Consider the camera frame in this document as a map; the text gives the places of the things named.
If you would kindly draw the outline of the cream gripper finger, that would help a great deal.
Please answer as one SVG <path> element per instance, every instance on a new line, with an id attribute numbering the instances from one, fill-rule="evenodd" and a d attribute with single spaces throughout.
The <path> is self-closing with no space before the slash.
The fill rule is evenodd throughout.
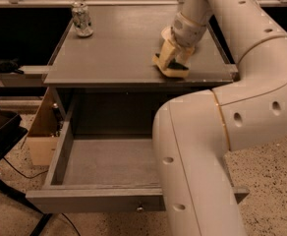
<path id="1" fill-rule="evenodd" d="M 185 66 L 189 58 L 194 54 L 195 48 L 192 47 L 178 47 L 178 54 L 176 55 L 176 62 Z"/>
<path id="2" fill-rule="evenodd" d="M 173 69 L 176 65 L 175 57 L 179 51 L 178 46 L 170 40 L 163 42 L 158 58 L 158 67 L 161 70 Z"/>

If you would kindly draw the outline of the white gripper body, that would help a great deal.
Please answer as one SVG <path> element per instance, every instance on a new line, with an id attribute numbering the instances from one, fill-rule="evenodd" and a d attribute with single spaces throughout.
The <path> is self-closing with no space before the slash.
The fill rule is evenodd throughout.
<path id="1" fill-rule="evenodd" d="M 177 44 L 183 47 L 194 47 L 202 38 L 206 25 L 200 25 L 187 19 L 182 13 L 175 16 L 171 34 Z"/>

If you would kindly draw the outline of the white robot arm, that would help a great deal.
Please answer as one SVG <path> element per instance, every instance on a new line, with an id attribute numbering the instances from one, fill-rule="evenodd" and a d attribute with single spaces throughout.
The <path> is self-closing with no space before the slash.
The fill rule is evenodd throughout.
<path id="1" fill-rule="evenodd" d="M 223 156 L 287 135 L 287 32 L 254 0 L 187 0 L 154 64 L 167 77 L 185 76 L 211 17 L 239 81 L 171 99 L 152 126 L 173 236 L 247 236 Z"/>

